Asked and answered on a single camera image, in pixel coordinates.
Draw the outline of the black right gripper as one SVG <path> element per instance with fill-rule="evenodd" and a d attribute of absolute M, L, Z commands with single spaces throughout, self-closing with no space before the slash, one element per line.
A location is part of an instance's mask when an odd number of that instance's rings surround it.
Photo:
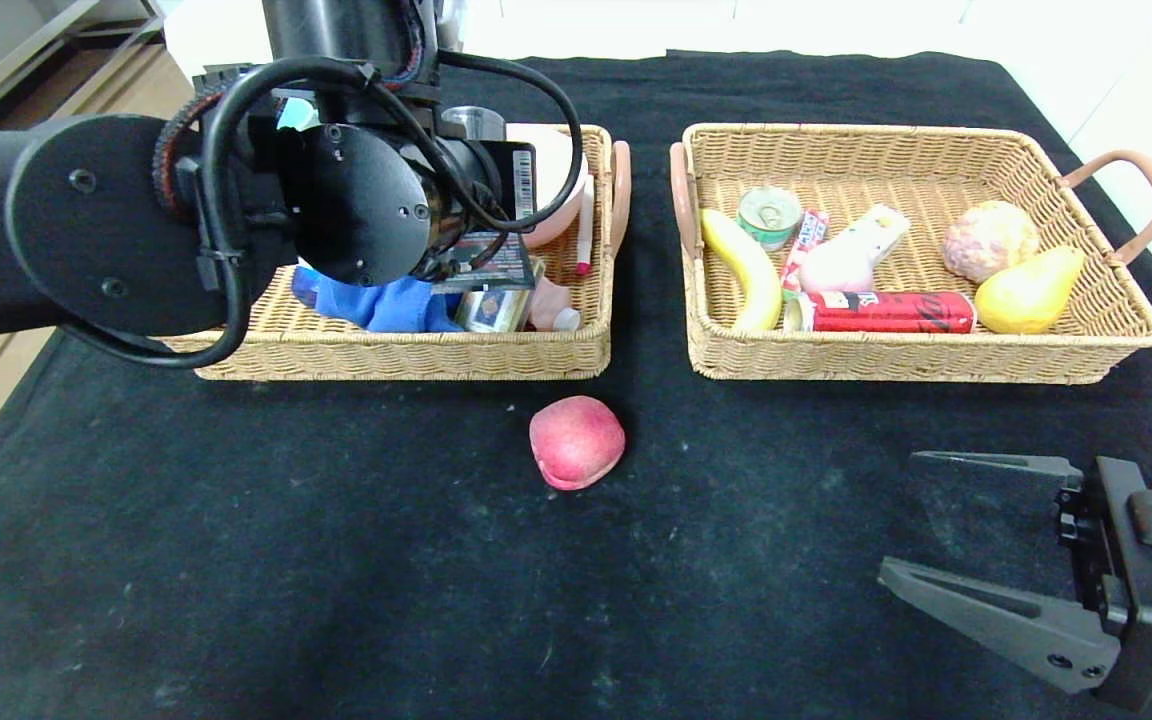
<path fill-rule="evenodd" d="M 1064 491 L 1079 602 L 884 558 L 879 583 L 1064 694 L 1129 711 L 1152 702 L 1152 488 L 1132 461 L 1098 456 L 1085 477 L 1059 456 L 916 450 L 910 468 L 970 495 Z"/>

